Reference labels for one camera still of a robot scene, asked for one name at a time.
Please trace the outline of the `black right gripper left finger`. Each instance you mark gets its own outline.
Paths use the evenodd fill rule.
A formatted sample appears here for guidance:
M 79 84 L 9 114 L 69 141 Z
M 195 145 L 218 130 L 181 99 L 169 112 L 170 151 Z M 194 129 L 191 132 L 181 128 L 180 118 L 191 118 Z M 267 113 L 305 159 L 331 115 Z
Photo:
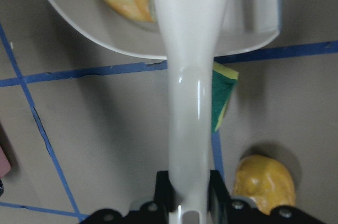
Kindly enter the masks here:
M 165 207 L 168 212 L 175 210 L 175 190 L 171 185 L 168 171 L 156 173 L 154 201 Z

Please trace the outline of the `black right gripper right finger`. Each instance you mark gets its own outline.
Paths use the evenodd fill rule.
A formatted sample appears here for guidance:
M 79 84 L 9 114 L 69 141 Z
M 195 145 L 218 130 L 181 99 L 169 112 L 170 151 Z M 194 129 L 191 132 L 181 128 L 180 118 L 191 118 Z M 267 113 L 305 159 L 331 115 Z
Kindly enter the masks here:
M 226 213 L 231 201 L 224 180 L 217 170 L 210 171 L 208 210 L 211 213 Z

